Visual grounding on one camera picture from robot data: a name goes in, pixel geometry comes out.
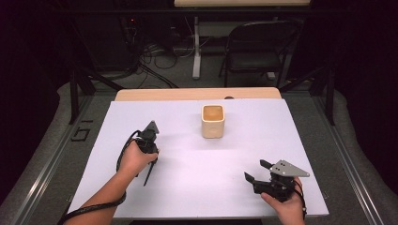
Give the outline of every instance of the chair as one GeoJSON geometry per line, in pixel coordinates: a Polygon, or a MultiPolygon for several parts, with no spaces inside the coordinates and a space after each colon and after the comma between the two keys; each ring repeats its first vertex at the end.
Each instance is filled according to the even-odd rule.
{"type": "Polygon", "coordinates": [[[283,65],[291,43],[299,34],[300,26],[292,21],[248,22],[236,27],[225,44],[225,58],[219,77],[224,70],[224,87],[228,72],[274,72],[279,86],[283,65]]]}

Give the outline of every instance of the wire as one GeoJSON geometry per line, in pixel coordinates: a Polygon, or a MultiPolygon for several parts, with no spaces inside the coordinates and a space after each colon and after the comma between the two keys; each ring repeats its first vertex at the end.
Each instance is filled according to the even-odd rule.
{"type": "Polygon", "coordinates": [[[146,75],[145,75],[145,78],[141,81],[140,84],[138,84],[138,86],[137,86],[135,89],[140,89],[141,86],[143,86],[143,84],[144,84],[144,82],[146,81],[147,78],[148,78],[148,75],[146,74],[146,75]]]}
{"type": "MultiPolygon", "coordinates": [[[[123,146],[123,149],[120,153],[119,158],[117,159],[117,163],[116,163],[116,171],[119,170],[120,168],[120,162],[122,161],[122,158],[124,156],[124,153],[127,149],[127,147],[130,145],[130,143],[132,141],[134,141],[135,139],[133,138],[135,134],[140,134],[141,131],[140,130],[136,130],[134,131],[129,138],[127,139],[125,145],[123,146]]],[[[126,200],[126,191],[123,193],[123,196],[114,202],[108,202],[108,203],[101,203],[101,204],[94,204],[94,205],[90,205],[87,207],[83,207],[83,208],[79,208],[77,210],[74,210],[66,215],[64,215],[63,217],[61,217],[61,219],[58,221],[57,225],[62,225],[64,224],[68,219],[77,217],[81,214],[86,214],[89,212],[93,212],[93,211],[97,211],[97,210],[101,210],[101,209],[106,209],[106,208],[112,208],[112,207],[116,207],[118,205],[120,205],[121,203],[123,203],[126,200]]]]}
{"type": "Polygon", "coordinates": [[[184,55],[184,54],[188,51],[189,48],[190,48],[190,43],[187,44],[187,47],[185,48],[184,53],[182,53],[181,55],[176,54],[177,57],[180,57],[180,58],[188,57],[190,54],[187,54],[187,55],[184,55]]]}
{"type": "Polygon", "coordinates": [[[157,85],[147,85],[147,86],[144,86],[144,88],[148,88],[148,87],[155,87],[155,88],[157,88],[157,89],[161,89],[161,87],[159,87],[159,86],[157,86],[157,85]]]}
{"type": "Polygon", "coordinates": [[[150,76],[155,77],[155,78],[165,82],[169,87],[178,88],[178,86],[175,85],[173,82],[170,82],[168,79],[166,79],[165,77],[163,77],[160,74],[156,73],[155,71],[153,71],[151,68],[147,67],[146,65],[140,64],[140,68],[143,71],[147,72],[150,76]]]}
{"type": "Polygon", "coordinates": [[[303,219],[305,219],[305,215],[307,215],[307,206],[305,205],[305,201],[304,201],[304,191],[302,190],[302,187],[301,187],[301,185],[299,184],[299,182],[297,182],[297,181],[295,181],[295,180],[293,180],[295,183],[296,183],[296,185],[299,187],[299,189],[300,189],[300,191],[301,191],[301,193],[298,191],[298,190],[296,190],[295,188],[293,189],[297,194],[298,194],[298,196],[300,197],[300,199],[301,199],[301,202],[302,202],[302,218],[303,219]]]}
{"type": "Polygon", "coordinates": [[[169,67],[160,67],[160,66],[158,66],[157,60],[156,60],[156,59],[158,58],[158,56],[163,56],[163,55],[157,55],[157,56],[155,56],[155,59],[154,59],[153,63],[154,63],[154,65],[155,65],[155,67],[157,67],[157,68],[163,68],[163,69],[173,68],[173,67],[176,65],[176,61],[177,61],[177,59],[178,59],[178,56],[173,52],[173,57],[174,57],[174,62],[173,62],[173,64],[172,64],[171,66],[169,66],[169,67]]]}
{"type": "Polygon", "coordinates": [[[106,77],[106,79],[108,79],[109,81],[116,81],[116,80],[124,79],[124,78],[127,78],[127,77],[131,76],[132,75],[132,69],[129,68],[124,73],[119,74],[119,75],[108,75],[108,76],[106,76],[104,74],[101,74],[101,75],[103,77],[106,77]]]}
{"type": "Polygon", "coordinates": [[[207,37],[207,39],[205,40],[205,42],[203,42],[199,47],[204,46],[210,39],[212,39],[213,37],[207,37]]]}
{"type": "Polygon", "coordinates": [[[151,51],[149,51],[149,52],[143,52],[141,55],[140,55],[140,62],[141,63],[144,63],[144,64],[150,64],[151,62],[152,62],[152,52],[151,51]]]}
{"type": "MultiPolygon", "coordinates": [[[[194,37],[193,31],[192,31],[192,29],[191,29],[191,27],[190,27],[190,24],[188,23],[187,17],[184,17],[184,19],[185,19],[185,23],[187,24],[188,28],[190,29],[191,36],[194,37]]],[[[195,51],[195,38],[192,39],[192,50],[191,50],[191,52],[188,53],[188,54],[186,54],[186,55],[180,55],[179,57],[181,57],[181,58],[188,57],[188,56],[190,56],[194,51],[195,51]]]]}

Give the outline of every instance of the black cable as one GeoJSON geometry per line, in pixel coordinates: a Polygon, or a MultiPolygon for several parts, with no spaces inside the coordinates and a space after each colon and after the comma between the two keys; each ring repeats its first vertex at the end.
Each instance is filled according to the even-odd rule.
{"type": "Polygon", "coordinates": [[[158,64],[156,63],[156,59],[157,59],[158,56],[163,56],[163,55],[156,55],[153,63],[154,63],[154,65],[155,65],[155,67],[157,67],[157,68],[163,68],[163,69],[173,68],[173,67],[176,65],[176,61],[177,61],[177,59],[178,59],[178,56],[177,56],[174,52],[172,52],[172,56],[174,57],[174,62],[173,62],[173,64],[172,64],[171,66],[169,66],[169,67],[160,67],[160,66],[158,66],[158,64]]]}
{"type": "Polygon", "coordinates": [[[148,54],[149,53],[150,55],[152,55],[152,53],[156,52],[156,51],[161,51],[161,47],[159,45],[157,45],[157,44],[153,44],[153,43],[149,42],[145,46],[144,54],[148,54]]]}
{"type": "MultiPolygon", "coordinates": [[[[192,29],[191,29],[191,27],[190,27],[190,24],[188,23],[188,20],[187,20],[187,17],[184,17],[184,19],[185,19],[185,23],[187,24],[187,26],[188,26],[188,28],[190,29],[190,32],[191,32],[191,36],[192,37],[194,37],[194,33],[193,33],[193,31],[192,31],[192,29]]],[[[187,50],[189,49],[189,44],[187,45],[187,48],[186,48],[186,50],[185,50],[185,52],[184,53],[186,53],[187,52],[187,50]]],[[[188,53],[188,54],[181,54],[179,57],[181,57],[181,58],[185,58],[185,57],[188,57],[188,56],[190,56],[192,53],[194,53],[195,52],[195,38],[193,38],[192,39],[192,50],[191,50],[191,52],[190,53],[188,53]]]]}
{"type": "MultiPolygon", "coordinates": [[[[123,149],[122,149],[122,151],[121,151],[121,153],[120,153],[120,156],[119,156],[119,158],[117,159],[116,171],[119,170],[120,162],[121,162],[121,160],[122,160],[122,158],[123,158],[123,156],[124,156],[124,153],[125,153],[127,147],[130,145],[130,143],[131,143],[132,141],[135,140],[135,139],[133,138],[134,135],[135,135],[135,134],[140,134],[140,132],[141,132],[140,130],[134,131],[134,132],[129,136],[129,138],[127,139],[127,141],[126,141],[125,145],[123,146],[123,149]]],[[[101,203],[101,204],[95,204],[95,205],[90,205],[90,206],[83,207],[83,208],[79,208],[79,209],[77,209],[77,210],[75,210],[75,211],[72,211],[72,212],[70,212],[70,213],[64,215],[63,217],[61,217],[61,219],[58,221],[57,225],[62,225],[62,224],[64,224],[68,219],[77,217],[77,216],[79,216],[79,215],[81,215],[81,214],[86,214],[86,213],[90,213],[90,212],[93,212],[93,211],[97,211],[97,210],[101,210],[101,209],[106,209],[106,208],[117,207],[118,205],[120,205],[121,203],[123,203],[125,200],[126,200],[126,191],[124,192],[123,196],[122,196],[119,200],[117,200],[117,201],[108,202],[108,203],[101,203]]]]}
{"type": "Polygon", "coordinates": [[[274,181],[275,183],[278,183],[279,185],[281,185],[281,186],[283,186],[283,187],[285,187],[285,188],[291,190],[291,191],[294,191],[296,194],[298,194],[298,196],[299,196],[300,199],[301,199],[301,203],[302,203],[302,218],[305,219],[305,215],[307,215],[307,207],[306,207],[306,205],[305,205],[304,191],[302,190],[301,185],[300,185],[297,181],[293,180],[293,182],[295,182],[296,185],[299,187],[299,189],[300,189],[300,191],[301,191],[301,193],[300,193],[300,192],[299,192],[298,190],[296,190],[295,188],[291,188],[290,186],[288,186],[288,185],[286,185],[286,184],[284,184],[284,183],[282,183],[282,182],[280,182],[280,181],[278,181],[278,180],[273,180],[273,181],[274,181]]]}
{"type": "Polygon", "coordinates": [[[100,74],[100,75],[101,75],[102,77],[105,77],[105,78],[108,79],[109,81],[116,81],[116,80],[128,78],[129,76],[131,76],[131,75],[132,75],[132,69],[129,68],[129,69],[127,69],[124,73],[119,74],[119,75],[108,75],[108,76],[103,75],[103,74],[100,74]]]}
{"type": "Polygon", "coordinates": [[[87,207],[84,207],[84,208],[77,209],[77,210],[75,210],[75,211],[73,211],[73,212],[70,212],[70,213],[64,215],[64,216],[58,221],[57,225],[62,225],[62,224],[64,224],[68,219],[77,217],[77,216],[79,216],[79,215],[81,215],[81,214],[90,213],[90,212],[97,211],[97,210],[100,210],[100,209],[106,209],[106,208],[116,207],[116,206],[120,205],[121,203],[123,203],[125,200],[126,200],[126,192],[124,192],[123,196],[122,196],[119,200],[117,200],[117,201],[115,201],[115,202],[108,202],[108,203],[102,203],[102,204],[95,204],[95,205],[90,205],[90,206],[87,206],[87,207]]]}
{"type": "Polygon", "coordinates": [[[144,89],[145,89],[145,88],[150,88],[150,89],[154,89],[154,88],[162,89],[162,87],[157,86],[157,85],[146,85],[146,86],[144,86],[144,89]]]}
{"type": "Polygon", "coordinates": [[[150,64],[152,62],[152,51],[143,52],[140,55],[140,61],[142,61],[142,63],[144,63],[144,64],[150,64]]]}
{"type": "Polygon", "coordinates": [[[146,65],[141,64],[140,68],[147,72],[149,75],[165,82],[170,88],[178,88],[177,85],[175,85],[173,82],[169,81],[167,78],[161,76],[160,74],[158,74],[157,72],[153,71],[151,68],[147,67],[146,65]]]}
{"type": "Polygon", "coordinates": [[[189,54],[186,54],[187,51],[188,51],[188,49],[190,48],[190,46],[191,46],[191,44],[190,44],[190,43],[187,43],[187,47],[185,47],[184,52],[183,52],[182,54],[180,54],[180,55],[178,55],[178,54],[176,53],[176,49],[174,49],[174,54],[175,54],[178,58],[185,58],[185,57],[188,57],[188,56],[190,56],[190,55],[192,54],[192,51],[194,50],[194,43],[193,43],[193,46],[192,46],[192,51],[191,51],[189,54]]]}
{"type": "Polygon", "coordinates": [[[148,75],[146,74],[146,75],[145,75],[145,78],[141,81],[140,84],[138,84],[138,86],[137,86],[135,89],[140,89],[141,86],[144,84],[144,82],[146,81],[147,78],[148,78],[148,75]]]}

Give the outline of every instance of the dark background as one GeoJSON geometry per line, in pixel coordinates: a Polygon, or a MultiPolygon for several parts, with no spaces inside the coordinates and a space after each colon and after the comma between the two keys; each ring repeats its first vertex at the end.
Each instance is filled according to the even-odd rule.
{"type": "MultiPolygon", "coordinates": [[[[136,1],[138,5],[130,7],[147,8],[155,2],[157,5],[152,6],[157,8],[171,6],[171,1],[136,1]]],[[[352,8],[352,17],[309,18],[292,58],[288,78],[302,76],[324,65],[331,53],[338,56],[336,89],[347,99],[358,142],[386,184],[398,193],[394,178],[398,173],[395,166],[398,20],[394,20],[398,7],[393,1],[358,1],[360,4],[356,5],[346,2],[313,2],[313,8],[352,8]],[[341,38],[343,45],[333,47],[341,38]]],[[[68,17],[58,17],[48,8],[112,9],[126,6],[128,1],[118,3],[111,0],[47,0],[40,4],[27,0],[2,1],[0,202],[18,180],[52,122],[59,101],[56,90],[69,81],[70,70],[133,68],[137,46],[126,40],[121,31],[123,22],[118,18],[79,18],[71,23],[68,17]]],[[[153,19],[151,26],[158,23],[159,29],[146,30],[145,34],[167,48],[170,37],[160,38],[162,29],[167,30],[171,23],[178,21],[167,17],[153,19]]],[[[143,18],[138,22],[149,23],[143,18]]]]}

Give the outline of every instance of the wooden cup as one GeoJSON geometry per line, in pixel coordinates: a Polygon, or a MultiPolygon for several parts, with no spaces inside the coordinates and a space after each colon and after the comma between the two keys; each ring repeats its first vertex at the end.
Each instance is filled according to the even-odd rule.
{"type": "Polygon", "coordinates": [[[221,105],[202,107],[202,136],[204,138],[221,138],[224,131],[224,111],[221,105]]]}

